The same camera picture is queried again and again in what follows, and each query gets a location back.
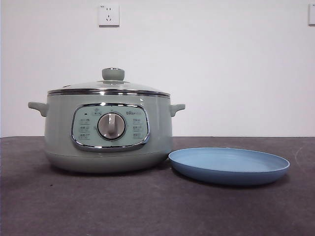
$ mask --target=control dial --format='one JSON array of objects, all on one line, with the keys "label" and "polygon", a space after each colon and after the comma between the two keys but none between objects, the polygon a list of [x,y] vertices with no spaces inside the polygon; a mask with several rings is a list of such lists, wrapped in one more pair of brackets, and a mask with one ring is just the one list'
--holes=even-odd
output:
[{"label": "control dial", "polygon": [[125,121],[119,114],[107,113],[99,119],[97,129],[103,138],[113,140],[122,136],[125,126]]}]

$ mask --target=brand logo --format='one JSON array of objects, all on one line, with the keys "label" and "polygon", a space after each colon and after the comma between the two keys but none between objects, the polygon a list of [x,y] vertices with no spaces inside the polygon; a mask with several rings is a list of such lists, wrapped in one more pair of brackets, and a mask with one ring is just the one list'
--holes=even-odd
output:
[{"label": "brand logo", "polygon": [[126,112],[127,115],[140,115],[140,112],[133,112],[133,111],[127,111]]}]

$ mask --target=mint green pot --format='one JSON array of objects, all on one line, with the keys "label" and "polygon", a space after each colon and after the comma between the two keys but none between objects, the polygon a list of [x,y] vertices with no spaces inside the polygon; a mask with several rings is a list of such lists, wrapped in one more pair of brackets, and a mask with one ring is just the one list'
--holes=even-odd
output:
[{"label": "mint green pot", "polygon": [[76,172],[114,173],[152,167],[172,150],[171,117],[185,109],[168,93],[124,82],[117,68],[104,80],[48,92],[30,102],[45,122],[45,152],[55,166]]}]

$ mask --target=dark gray table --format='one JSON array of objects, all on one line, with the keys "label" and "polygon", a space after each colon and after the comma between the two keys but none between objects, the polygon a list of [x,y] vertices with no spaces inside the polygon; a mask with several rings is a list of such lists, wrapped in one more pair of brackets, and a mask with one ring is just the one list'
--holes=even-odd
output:
[{"label": "dark gray table", "polygon": [[230,147],[291,162],[259,187],[206,184],[171,169],[87,175],[52,167],[43,137],[1,139],[2,236],[315,235],[315,138],[176,137],[174,149]]}]

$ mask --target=wall socket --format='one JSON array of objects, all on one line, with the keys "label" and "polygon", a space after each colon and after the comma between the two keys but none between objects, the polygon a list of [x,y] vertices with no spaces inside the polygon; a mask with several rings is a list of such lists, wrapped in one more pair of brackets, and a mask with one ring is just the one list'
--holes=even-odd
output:
[{"label": "wall socket", "polygon": [[98,26],[119,26],[119,5],[116,3],[98,6]]},{"label": "wall socket", "polygon": [[309,4],[309,26],[315,26],[315,3]]}]

